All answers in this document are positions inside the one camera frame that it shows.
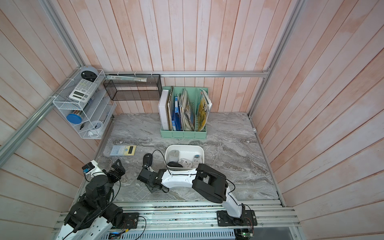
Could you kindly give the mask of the black slim mouse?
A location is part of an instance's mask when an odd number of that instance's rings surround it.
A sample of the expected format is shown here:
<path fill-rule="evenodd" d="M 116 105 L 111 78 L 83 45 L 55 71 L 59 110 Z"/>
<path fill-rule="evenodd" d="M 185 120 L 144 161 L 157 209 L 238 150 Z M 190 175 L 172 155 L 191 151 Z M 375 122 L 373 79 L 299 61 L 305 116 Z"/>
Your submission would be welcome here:
<path fill-rule="evenodd" d="M 153 154 L 147 153 L 143 157 L 143 168 L 149 169 L 153 163 Z"/>

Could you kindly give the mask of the dark grey mouse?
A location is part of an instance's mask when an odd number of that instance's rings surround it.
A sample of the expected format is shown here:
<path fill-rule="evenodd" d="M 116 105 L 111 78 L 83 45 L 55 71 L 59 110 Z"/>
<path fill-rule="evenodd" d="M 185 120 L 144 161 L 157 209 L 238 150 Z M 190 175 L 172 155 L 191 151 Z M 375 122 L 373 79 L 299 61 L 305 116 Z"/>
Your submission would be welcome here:
<path fill-rule="evenodd" d="M 167 163 L 168 167 L 173 167 L 173 168 L 182 168 L 183 166 L 179 164 L 178 162 L 168 162 Z"/>

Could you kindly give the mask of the white mouse with label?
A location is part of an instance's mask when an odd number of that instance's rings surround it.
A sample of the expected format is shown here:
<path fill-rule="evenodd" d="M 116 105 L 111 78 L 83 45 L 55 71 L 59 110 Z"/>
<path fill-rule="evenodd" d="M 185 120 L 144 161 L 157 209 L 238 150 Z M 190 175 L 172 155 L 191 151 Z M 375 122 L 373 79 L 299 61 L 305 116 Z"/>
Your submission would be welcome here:
<path fill-rule="evenodd" d="M 202 158 L 200 155 L 195 155 L 193 158 L 193 168 L 197 168 L 198 165 L 202 162 Z"/>

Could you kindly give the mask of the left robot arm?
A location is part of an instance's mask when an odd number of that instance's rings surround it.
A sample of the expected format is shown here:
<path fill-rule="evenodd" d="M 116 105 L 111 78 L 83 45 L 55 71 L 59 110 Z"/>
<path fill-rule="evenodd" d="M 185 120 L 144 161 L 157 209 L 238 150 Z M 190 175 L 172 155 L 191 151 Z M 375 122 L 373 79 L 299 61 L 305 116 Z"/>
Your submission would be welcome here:
<path fill-rule="evenodd" d="M 117 196 L 113 187 L 126 173 L 121 160 L 116 160 L 109 171 L 101 170 L 96 161 L 82 170 L 88 184 L 67 214 L 58 240 L 96 240 L 111 228 L 126 226 L 122 208 L 113 203 Z"/>

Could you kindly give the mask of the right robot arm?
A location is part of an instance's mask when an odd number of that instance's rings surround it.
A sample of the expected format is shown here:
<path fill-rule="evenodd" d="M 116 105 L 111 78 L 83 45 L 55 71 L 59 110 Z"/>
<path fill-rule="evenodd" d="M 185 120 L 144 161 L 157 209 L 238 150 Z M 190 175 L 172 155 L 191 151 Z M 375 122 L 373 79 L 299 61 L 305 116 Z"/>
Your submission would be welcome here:
<path fill-rule="evenodd" d="M 220 219 L 229 218 L 231 225 L 241 225 L 246 222 L 246 208 L 237 201 L 229 188 L 227 177 L 206 164 L 186 171 L 171 171 L 161 169 L 158 172 L 143 166 L 137 180 L 144 183 L 150 192 L 170 190 L 172 188 L 191 188 L 206 200 L 221 204 L 225 210 L 220 211 Z"/>

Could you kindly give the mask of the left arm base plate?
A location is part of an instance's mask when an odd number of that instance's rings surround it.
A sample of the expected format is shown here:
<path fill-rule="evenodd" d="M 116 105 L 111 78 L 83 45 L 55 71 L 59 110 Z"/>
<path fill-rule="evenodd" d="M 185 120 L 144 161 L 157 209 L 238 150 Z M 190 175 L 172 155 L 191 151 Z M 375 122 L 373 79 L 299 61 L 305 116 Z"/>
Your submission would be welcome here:
<path fill-rule="evenodd" d="M 114 221 L 114 229 L 136 229 L 138 226 L 139 213 L 121 213 Z"/>

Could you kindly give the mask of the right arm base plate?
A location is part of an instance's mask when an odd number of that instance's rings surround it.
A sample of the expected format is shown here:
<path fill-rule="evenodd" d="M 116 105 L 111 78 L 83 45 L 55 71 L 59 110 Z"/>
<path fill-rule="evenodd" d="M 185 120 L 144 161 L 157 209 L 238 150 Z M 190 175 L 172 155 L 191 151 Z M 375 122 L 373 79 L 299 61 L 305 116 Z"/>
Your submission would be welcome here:
<path fill-rule="evenodd" d="M 253 210 L 245 210 L 239 218 L 231 217 L 227 211 L 217 211 L 217 221 L 219 227 L 245 226 L 255 227 L 258 225 L 256 215 Z"/>

